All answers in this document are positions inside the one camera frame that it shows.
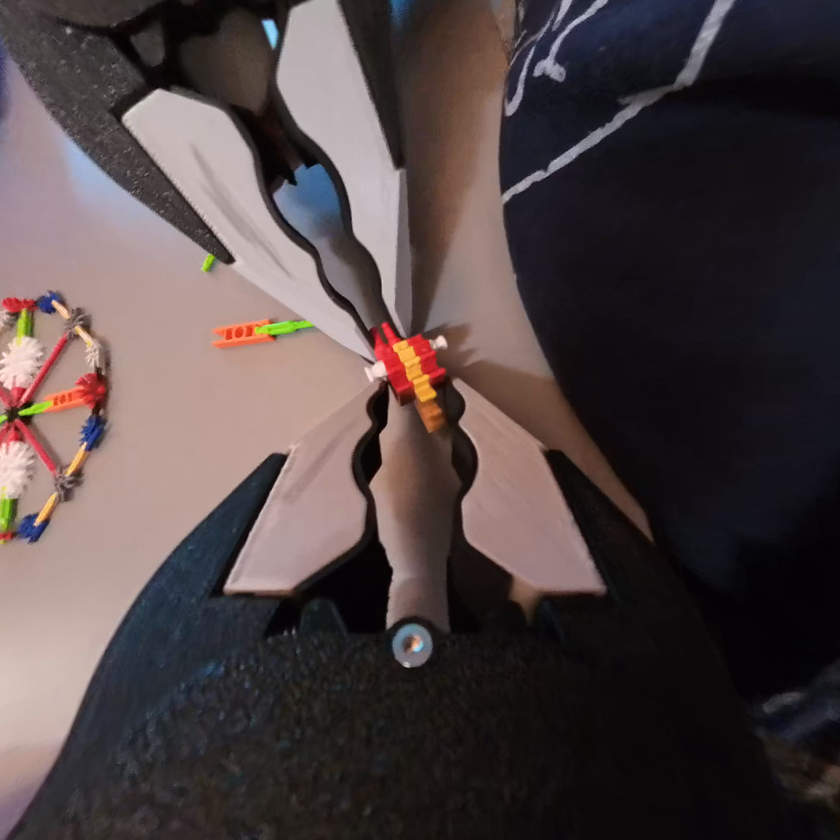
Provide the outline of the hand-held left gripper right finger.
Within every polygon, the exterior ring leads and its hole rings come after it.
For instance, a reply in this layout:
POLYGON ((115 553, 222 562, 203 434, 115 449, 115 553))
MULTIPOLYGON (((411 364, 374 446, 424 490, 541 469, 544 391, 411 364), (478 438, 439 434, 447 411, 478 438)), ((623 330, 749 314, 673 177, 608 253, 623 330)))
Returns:
POLYGON ((461 529, 510 576, 513 601, 607 593, 546 447, 463 380, 450 382, 456 442, 466 444, 461 529))

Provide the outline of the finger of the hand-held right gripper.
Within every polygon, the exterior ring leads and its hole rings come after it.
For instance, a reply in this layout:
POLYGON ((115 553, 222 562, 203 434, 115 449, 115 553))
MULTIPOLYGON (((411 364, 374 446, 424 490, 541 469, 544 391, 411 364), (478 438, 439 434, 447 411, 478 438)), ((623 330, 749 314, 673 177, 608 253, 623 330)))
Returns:
POLYGON ((227 109, 153 90, 122 116, 139 142, 233 259, 240 276, 371 361, 371 337, 329 284, 315 246, 278 212, 249 136, 227 109))
POLYGON ((376 269, 391 323, 413 320, 413 254, 388 2, 295 2, 276 87, 292 133, 329 174, 345 230, 376 269))

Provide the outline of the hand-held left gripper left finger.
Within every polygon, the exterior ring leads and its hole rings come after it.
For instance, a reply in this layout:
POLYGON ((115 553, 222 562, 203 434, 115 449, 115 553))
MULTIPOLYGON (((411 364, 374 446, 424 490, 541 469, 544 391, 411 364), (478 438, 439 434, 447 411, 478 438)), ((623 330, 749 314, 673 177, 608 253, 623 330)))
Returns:
POLYGON ((371 481, 382 467, 389 402, 383 383, 368 384, 291 445, 226 595, 302 593, 372 538, 371 481))

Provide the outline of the red yellow toy block assembly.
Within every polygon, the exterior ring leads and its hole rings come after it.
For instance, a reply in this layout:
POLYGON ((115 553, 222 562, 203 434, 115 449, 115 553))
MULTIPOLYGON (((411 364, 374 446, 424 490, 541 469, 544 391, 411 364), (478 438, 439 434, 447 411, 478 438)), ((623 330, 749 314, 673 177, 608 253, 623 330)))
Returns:
POLYGON ((388 384, 400 406, 413 405, 426 430, 436 433, 447 423, 438 400, 438 391, 448 379, 438 361, 438 351, 448 347, 445 336, 429 339, 419 333, 403 339, 389 322, 371 328, 370 333, 374 363, 364 370, 367 378, 388 384))

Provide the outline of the orange connector with green rod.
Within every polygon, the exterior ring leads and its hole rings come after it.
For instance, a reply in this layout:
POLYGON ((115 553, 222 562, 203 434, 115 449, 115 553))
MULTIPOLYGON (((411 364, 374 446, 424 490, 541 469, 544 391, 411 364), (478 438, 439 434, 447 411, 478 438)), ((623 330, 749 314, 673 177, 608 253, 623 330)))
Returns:
POLYGON ((254 344, 273 343, 279 337, 313 329, 314 325, 308 320, 286 320, 272 322, 257 320, 238 322, 216 328, 216 336, 212 346, 217 349, 233 349, 254 344))

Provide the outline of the colourful toy wheel construction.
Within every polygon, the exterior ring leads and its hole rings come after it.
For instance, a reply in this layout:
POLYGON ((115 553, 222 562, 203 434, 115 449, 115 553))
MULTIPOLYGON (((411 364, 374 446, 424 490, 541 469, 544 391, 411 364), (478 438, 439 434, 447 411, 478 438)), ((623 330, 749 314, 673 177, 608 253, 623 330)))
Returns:
POLYGON ((48 291, 37 298, 2 300, 1 363, 1 540, 36 543, 56 510, 74 495, 93 451, 106 434, 109 373, 106 352, 89 327, 88 315, 69 307, 62 296, 48 291), (71 342, 85 351, 88 370, 73 386, 42 393, 49 376, 66 355, 71 342), (79 433, 77 451, 61 464, 39 438, 37 417, 84 409, 87 416, 79 433), (52 487, 44 505, 22 516, 19 502, 43 466, 52 487))

